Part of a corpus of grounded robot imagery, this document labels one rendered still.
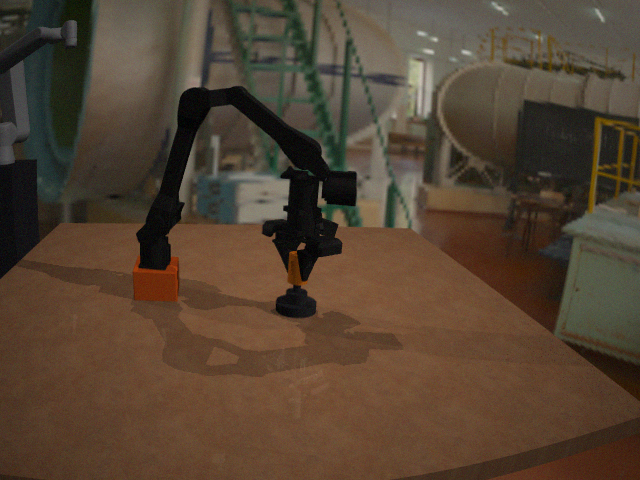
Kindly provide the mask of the orange knob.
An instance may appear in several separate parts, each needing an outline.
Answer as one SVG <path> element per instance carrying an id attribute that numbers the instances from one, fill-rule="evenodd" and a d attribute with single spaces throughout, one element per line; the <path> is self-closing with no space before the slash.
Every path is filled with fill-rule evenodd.
<path id="1" fill-rule="evenodd" d="M 307 281 L 303 282 L 301 280 L 297 251 L 289 252 L 287 282 L 296 286 L 303 286 L 307 284 Z"/>

